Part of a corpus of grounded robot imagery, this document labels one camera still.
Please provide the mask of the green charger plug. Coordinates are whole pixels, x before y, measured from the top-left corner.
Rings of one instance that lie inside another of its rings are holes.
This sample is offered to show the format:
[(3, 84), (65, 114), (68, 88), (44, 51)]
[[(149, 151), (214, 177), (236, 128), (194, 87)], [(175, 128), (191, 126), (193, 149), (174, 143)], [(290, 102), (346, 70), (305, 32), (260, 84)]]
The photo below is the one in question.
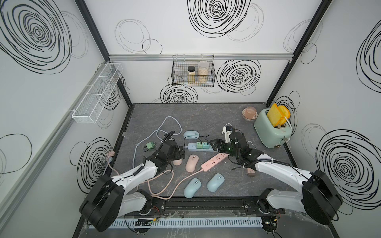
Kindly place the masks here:
[(149, 142), (149, 143), (146, 144), (146, 148), (147, 148), (148, 150), (155, 149), (155, 148), (156, 148), (156, 143), (153, 142), (153, 141), (151, 141), (151, 142)]

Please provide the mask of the pink mouse sideways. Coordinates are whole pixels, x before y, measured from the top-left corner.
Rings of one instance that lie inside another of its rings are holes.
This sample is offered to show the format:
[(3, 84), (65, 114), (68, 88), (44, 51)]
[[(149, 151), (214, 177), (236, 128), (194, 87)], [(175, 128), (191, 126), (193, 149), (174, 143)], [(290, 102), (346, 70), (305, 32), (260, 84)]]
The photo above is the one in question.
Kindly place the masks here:
[(187, 160), (185, 170), (188, 173), (194, 172), (196, 169), (196, 165), (197, 165), (198, 161), (199, 161), (199, 156), (194, 155), (194, 154), (190, 155), (188, 160)]

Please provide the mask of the pink charger plug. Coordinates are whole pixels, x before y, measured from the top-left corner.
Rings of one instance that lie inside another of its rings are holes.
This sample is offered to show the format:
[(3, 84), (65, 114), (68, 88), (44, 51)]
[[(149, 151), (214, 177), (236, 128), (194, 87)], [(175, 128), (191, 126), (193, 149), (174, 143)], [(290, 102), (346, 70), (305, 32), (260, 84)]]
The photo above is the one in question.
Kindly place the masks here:
[(254, 177), (255, 175), (256, 175), (255, 170), (253, 170), (251, 168), (247, 168), (247, 176)]

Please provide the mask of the light green charger cube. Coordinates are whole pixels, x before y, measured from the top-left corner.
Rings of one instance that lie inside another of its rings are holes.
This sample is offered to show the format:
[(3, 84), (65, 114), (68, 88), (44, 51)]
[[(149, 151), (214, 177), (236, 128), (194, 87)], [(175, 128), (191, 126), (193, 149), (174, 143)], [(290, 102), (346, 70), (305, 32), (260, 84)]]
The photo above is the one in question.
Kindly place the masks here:
[(197, 149), (203, 149), (203, 144), (201, 142), (196, 143), (196, 148)]

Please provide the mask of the blue power strip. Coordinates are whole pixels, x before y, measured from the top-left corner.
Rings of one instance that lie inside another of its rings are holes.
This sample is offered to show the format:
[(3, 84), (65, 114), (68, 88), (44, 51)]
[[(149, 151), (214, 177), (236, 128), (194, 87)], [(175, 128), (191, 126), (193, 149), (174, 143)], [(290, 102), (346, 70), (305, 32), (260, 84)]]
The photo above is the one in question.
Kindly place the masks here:
[(197, 152), (214, 152), (212, 147), (209, 147), (208, 149), (200, 149), (196, 147), (196, 143), (189, 143), (187, 146), (187, 149), (189, 151), (197, 151)]

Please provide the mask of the teal charger cube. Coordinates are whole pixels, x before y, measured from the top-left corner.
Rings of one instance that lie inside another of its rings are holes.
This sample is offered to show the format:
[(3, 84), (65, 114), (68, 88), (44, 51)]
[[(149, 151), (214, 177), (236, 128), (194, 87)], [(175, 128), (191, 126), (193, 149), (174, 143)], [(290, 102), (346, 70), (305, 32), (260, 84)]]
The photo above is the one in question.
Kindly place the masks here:
[(204, 142), (204, 143), (202, 144), (202, 148), (203, 148), (203, 149), (209, 149), (209, 148), (210, 148), (210, 144), (209, 144), (208, 142)]

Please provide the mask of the pink power strip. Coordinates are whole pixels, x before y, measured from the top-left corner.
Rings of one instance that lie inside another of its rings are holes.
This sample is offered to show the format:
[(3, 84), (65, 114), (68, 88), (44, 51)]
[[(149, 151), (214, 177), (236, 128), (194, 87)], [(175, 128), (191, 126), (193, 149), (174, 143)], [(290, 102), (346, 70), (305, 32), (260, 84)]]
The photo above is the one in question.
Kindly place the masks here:
[(204, 172), (209, 171), (211, 168), (215, 167), (217, 164), (219, 164), (221, 161), (226, 159), (229, 156), (229, 154), (226, 153), (218, 153), (205, 163), (201, 165), (201, 168)]

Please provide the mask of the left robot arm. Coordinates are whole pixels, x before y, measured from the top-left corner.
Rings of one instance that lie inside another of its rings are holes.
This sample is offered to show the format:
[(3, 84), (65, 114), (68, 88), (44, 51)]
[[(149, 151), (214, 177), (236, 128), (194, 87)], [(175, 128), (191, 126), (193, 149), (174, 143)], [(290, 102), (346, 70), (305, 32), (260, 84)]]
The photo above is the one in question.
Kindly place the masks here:
[(103, 175), (95, 182), (79, 212), (98, 232), (108, 229), (120, 216), (150, 211), (153, 196), (142, 189), (130, 191), (165, 172), (174, 160), (181, 158), (179, 146), (172, 138), (174, 134), (174, 131), (165, 134), (159, 148), (139, 166), (113, 177)]

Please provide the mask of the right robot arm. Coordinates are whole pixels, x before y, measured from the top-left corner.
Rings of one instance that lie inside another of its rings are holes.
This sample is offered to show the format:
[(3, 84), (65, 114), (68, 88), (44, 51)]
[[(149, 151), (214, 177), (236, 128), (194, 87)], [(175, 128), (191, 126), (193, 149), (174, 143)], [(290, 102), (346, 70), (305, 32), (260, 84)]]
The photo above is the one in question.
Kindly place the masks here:
[(270, 175), (294, 188), (294, 191), (267, 188), (257, 200), (260, 212), (269, 214), (278, 209), (299, 211), (322, 225), (329, 225), (338, 218), (337, 212), (343, 200), (324, 172), (310, 172), (276, 160), (250, 147), (245, 135), (232, 126), (225, 127), (223, 134), (225, 139), (210, 141), (214, 151), (235, 157), (241, 167)]

